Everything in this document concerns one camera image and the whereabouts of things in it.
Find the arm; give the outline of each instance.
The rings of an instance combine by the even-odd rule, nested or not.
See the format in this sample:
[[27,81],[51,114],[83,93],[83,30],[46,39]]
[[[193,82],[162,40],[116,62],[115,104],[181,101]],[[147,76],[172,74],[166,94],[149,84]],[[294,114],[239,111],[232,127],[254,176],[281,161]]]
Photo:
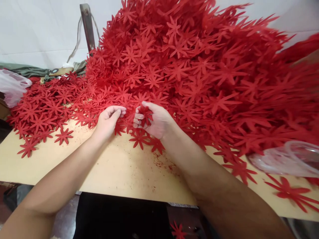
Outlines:
[[4,224],[0,238],[49,238],[56,214],[81,187],[125,113],[121,106],[103,111],[92,136],[33,187]]
[[[294,238],[272,208],[208,156],[164,108],[143,105],[153,111],[154,120],[144,129],[161,140],[201,211],[222,238]],[[137,109],[134,127],[141,127],[142,118]]]

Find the dark floor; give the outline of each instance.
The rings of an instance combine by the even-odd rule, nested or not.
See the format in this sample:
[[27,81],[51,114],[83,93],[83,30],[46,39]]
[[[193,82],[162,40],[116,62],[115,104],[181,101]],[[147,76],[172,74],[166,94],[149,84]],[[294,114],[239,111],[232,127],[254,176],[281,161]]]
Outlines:
[[[3,193],[11,186],[10,184],[0,182],[0,229],[11,214],[11,211],[3,203]],[[51,234],[52,238],[73,238],[78,201],[79,195],[74,195],[69,203],[57,214]],[[183,225],[183,231],[187,233],[187,239],[212,238],[209,232],[210,230],[207,228],[205,219],[199,209],[168,205],[167,213],[171,224],[174,224],[174,221],[176,221],[178,225]]]

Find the cable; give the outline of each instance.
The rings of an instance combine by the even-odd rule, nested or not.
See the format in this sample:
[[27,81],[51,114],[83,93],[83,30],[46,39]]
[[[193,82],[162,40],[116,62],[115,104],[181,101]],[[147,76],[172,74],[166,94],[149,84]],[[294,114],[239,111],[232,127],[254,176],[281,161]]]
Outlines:
[[81,22],[82,22],[82,16],[80,17],[79,22],[78,22],[78,24],[77,24],[76,45],[75,45],[75,48],[74,48],[74,50],[72,51],[71,55],[70,55],[69,58],[67,59],[67,61],[66,61],[67,63],[69,63],[71,57],[73,57],[73,54],[75,53],[75,51],[76,51],[76,49],[77,49],[77,47],[78,47],[78,45],[79,45],[79,33],[80,33],[80,24],[81,24]]
[[[98,48],[100,48],[100,34],[99,34],[99,30],[97,28],[97,24],[96,24],[96,21],[93,17],[93,15],[91,14],[92,16],[92,19],[93,19],[93,22],[94,22],[94,25],[95,25],[95,28],[96,28],[96,32],[97,32],[97,36],[98,36],[98,39],[99,39],[99,45],[98,45]],[[72,51],[71,55],[69,56],[69,58],[67,59],[67,63],[69,63],[71,57],[73,57],[76,49],[78,48],[78,45],[79,45],[79,33],[80,33],[80,25],[81,25],[81,22],[82,22],[82,16],[80,17],[79,19],[79,22],[77,24],[77,36],[76,36],[76,45],[75,45],[75,48],[74,50]]]

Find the red debris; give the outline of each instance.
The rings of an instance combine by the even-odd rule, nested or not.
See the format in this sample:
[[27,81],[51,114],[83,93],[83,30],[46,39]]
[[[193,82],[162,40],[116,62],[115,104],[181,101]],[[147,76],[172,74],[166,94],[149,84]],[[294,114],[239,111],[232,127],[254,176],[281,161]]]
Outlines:
[[268,184],[269,186],[273,187],[274,189],[278,190],[279,192],[276,193],[276,195],[280,198],[284,198],[284,199],[291,199],[293,200],[298,207],[301,208],[301,210],[303,210],[304,212],[307,212],[306,208],[303,205],[306,205],[308,207],[310,207],[311,209],[315,210],[316,212],[319,212],[319,208],[314,207],[313,205],[311,205],[308,202],[311,203],[315,203],[315,204],[319,204],[319,201],[316,201],[314,199],[308,198],[306,196],[300,195],[300,194],[304,194],[304,193],[308,193],[311,190],[307,189],[307,188],[292,188],[288,182],[288,180],[284,177],[280,177],[280,181],[281,183],[276,180],[274,177],[270,176],[267,174],[267,176],[273,180],[276,185],[269,183],[269,182],[265,182],[266,184]]

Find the wooden table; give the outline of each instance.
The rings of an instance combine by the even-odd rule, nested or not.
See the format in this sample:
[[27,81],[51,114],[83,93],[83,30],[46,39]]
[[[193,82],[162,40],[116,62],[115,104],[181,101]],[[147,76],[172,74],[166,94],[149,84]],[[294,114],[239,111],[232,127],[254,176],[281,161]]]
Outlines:
[[[54,143],[56,137],[48,138],[46,143],[36,145],[38,150],[33,151],[30,158],[21,158],[17,154],[21,150],[15,132],[11,132],[0,144],[0,181],[35,185],[47,172],[71,154],[93,132],[86,126],[75,125],[69,122],[68,128],[74,130],[69,144],[59,146]],[[161,156],[151,152],[151,147],[145,145],[144,150],[133,148],[130,135],[113,137],[92,168],[80,191],[108,194],[121,197],[148,199],[182,204],[194,204],[192,194],[185,185],[178,169],[164,153]],[[207,153],[218,163],[223,163],[221,156],[215,156],[216,150],[208,147]],[[281,199],[274,195],[275,189],[264,181],[273,183],[267,175],[255,169],[250,164],[248,169],[258,172],[253,175],[257,184],[250,180],[249,187],[263,198],[279,216],[297,219],[319,221],[319,213],[307,208],[304,213],[297,205],[288,199]],[[305,196],[319,200],[319,188],[313,188],[304,178],[285,176],[291,186],[310,188],[312,191]]]

